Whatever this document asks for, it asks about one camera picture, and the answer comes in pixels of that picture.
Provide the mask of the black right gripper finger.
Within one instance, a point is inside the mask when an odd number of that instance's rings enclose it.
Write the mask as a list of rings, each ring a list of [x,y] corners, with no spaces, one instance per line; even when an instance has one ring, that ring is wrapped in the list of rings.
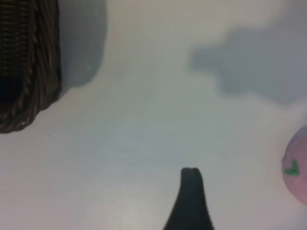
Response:
[[[178,195],[164,229],[214,230],[198,168],[181,169]]]

